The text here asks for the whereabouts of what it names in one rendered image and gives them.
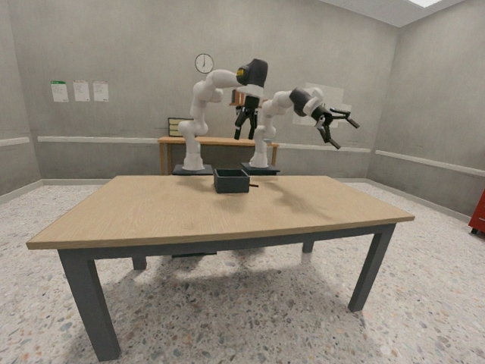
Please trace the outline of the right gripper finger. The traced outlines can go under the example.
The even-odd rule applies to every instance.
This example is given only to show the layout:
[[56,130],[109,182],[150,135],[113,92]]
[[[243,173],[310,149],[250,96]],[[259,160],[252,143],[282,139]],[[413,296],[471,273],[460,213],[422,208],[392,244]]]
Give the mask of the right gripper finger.
[[255,111],[255,113],[252,112],[252,118],[249,118],[249,120],[250,120],[251,128],[249,131],[248,140],[253,140],[255,129],[257,129],[257,126],[258,126],[258,111]]
[[249,112],[248,115],[245,115],[246,114],[246,110],[247,110],[247,108],[242,107],[241,108],[241,112],[239,113],[239,116],[236,119],[236,122],[235,122],[236,132],[235,132],[235,136],[234,136],[234,139],[235,140],[239,140],[239,136],[240,136],[241,129],[242,129],[241,126],[244,124],[244,122],[246,121],[246,119],[249,118],[249,116],[252,114],[252,111],[251,111],[251,112]]

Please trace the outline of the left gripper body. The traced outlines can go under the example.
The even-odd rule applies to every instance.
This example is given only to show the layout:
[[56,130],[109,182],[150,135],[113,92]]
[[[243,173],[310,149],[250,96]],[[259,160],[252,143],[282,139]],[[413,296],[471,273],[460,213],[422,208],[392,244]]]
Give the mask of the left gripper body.
[[[332,113],[330,113],[327,109],[325,109],[322,105],[319,105],[312,113],[311,113],[311,117],[313,119],[315,119],[316,121],[318,120],[318,118],[321,116],[321,115],[324,115],[324,118],[331,118],[333,117],[332,116]],[[324,120],[325,121],[325,124],[326,124],[326,127],[330,126],[331,123],[333,122],[333,120]]]

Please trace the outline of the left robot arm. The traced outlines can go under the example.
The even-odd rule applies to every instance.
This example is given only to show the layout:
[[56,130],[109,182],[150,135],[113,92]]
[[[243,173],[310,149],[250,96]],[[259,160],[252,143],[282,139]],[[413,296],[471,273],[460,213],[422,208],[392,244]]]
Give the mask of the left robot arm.
[[[264,126],[259,126],[254,132],[253,139],[255,141],[255,154],[250,159],[250,166],[256,168],[268,167],[267,159],[267,143],[262,141],[262,138],[271,138],[276,134],[276,130],[272,127],[272,121],[276,115],[286,115],[289,108],[294,106],[293,111],[299,117],[306,115],[311,117],[311,113],[321,105],[323,101],[323,92],[316,87],[311,89],[301,89],[296,87],[292,92],[280,91],[274,95],[274,99],[267,100],[262,104],[262,114],[260,122]],[[280,107],[278,107],[280,106]],[[282,107],[282,108],[281,108]]]

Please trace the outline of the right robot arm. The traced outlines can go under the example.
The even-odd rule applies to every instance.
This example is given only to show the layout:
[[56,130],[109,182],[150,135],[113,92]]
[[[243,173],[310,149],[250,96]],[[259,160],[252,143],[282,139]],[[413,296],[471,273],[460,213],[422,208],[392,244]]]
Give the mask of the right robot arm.
[[267,74],[268,63],[263,59],[254,58],[249,64],[239,67],[236,74],[227,70],[212,71],[205,82],[202,80],[193,87],[194,98],[190,114],[194,121],[180,122],[177,126],[179,133],[186,141],[186,158],[182,169],[190,171],[205,169],[202,166],[200,143],[195,136],[204,135],[208,131],[208,126],[204,121],[207,103],[220,102],[224,95],[221,89],[230,87],[238,87],[237,92],[247,96],[264,97],[262,93],[266,85]]

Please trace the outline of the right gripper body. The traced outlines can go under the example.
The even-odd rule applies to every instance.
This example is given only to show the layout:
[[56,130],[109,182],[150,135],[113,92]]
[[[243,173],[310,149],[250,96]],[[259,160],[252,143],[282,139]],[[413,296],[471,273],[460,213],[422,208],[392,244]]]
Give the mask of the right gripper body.
[[248,115],[249,112],[251,111],[255,112],[255,109],[258,108],[259,101],[260,101],[259,98],[256,98],[253,96],[246,96],[244,106],[247,108],[246,110],[247,112],[245,115]]

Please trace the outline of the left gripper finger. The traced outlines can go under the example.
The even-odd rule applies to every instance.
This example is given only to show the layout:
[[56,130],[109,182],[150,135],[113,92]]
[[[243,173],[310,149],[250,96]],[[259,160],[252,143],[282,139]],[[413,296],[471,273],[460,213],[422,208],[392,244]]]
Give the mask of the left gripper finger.
[[318,129],[318,128],[317,129],[320,131],[320,134],[321,134],[324,142],[325,143],[331,143],[334,147],[336,147],[337,149],[340,149],[341,146],[338,145],[333,139],[331,139],[329,126],[326,127],[325,121],[323,122],[323,126],[324,126],[324,129],[325,129],[325,132],[324,132],[324,129],[323,129],[322,126],[321,126],[320,129]]
[[360,126],[352,120],[352,116],[350,116],[351,112],[350,111],[343,111],[339,109],[335,109],[334,107],[330,108],[330,113],[338,113],[342,114],[342,116],[333,116],[331,118],[326,118],[325,120],[336,120],[336,119],[346,119],[353,127],[356,129],[359,128]]

